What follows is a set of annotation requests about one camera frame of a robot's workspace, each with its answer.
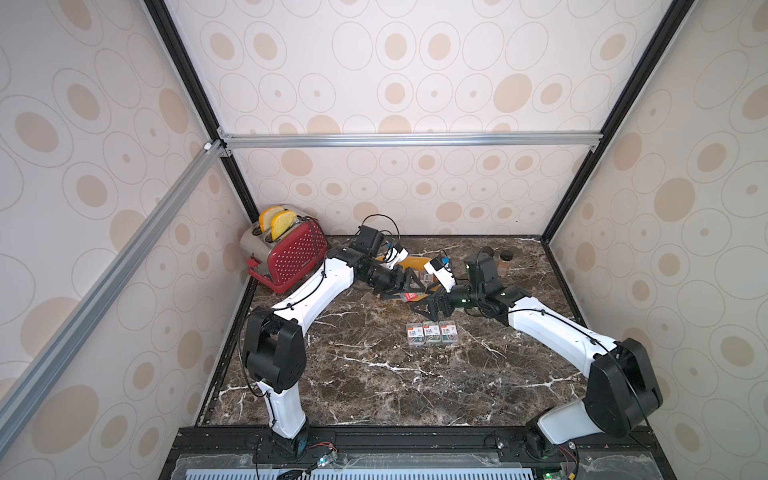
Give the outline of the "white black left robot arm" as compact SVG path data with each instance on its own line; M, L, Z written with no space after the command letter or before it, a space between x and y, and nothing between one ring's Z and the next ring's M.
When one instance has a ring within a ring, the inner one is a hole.
M299 380L307 361L305 336L326 307L354 282L375 293L397 295L424 285L418 273L428 259L399 254L393 263L349 246L332 248L319 269L277 305L254 310L246 321L241 363L265 399L274 438L288 449L306 445L307 417L302 409Z

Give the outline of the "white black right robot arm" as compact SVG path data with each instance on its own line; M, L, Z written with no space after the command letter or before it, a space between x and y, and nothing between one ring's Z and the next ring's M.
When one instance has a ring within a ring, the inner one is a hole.
M455 286L414 302L412 310L436 321L455 309L523 332L563 357L587 378L585 396L549 409L527 424L528 449L537 457L581 437L628 436L663 405L663 395L642 343L615 340L567 319L518 287L493 293Z

